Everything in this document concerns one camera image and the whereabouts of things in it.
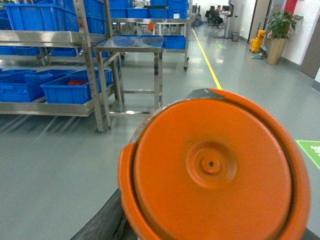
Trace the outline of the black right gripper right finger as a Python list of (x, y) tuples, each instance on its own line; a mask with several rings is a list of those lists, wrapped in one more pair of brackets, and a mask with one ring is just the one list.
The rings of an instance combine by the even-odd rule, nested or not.
[(313, 233), (308, 228), (305, 228), (304, 234), (301, 238), (302, 240), (320, 240), (320, 237)]

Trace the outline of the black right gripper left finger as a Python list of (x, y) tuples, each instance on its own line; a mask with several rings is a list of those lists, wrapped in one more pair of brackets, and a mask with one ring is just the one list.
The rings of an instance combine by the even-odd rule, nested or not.
[(73, 240), (119, 240), (123, 234), (126, 216), (117, 189), (95, 216), (73, 237)]

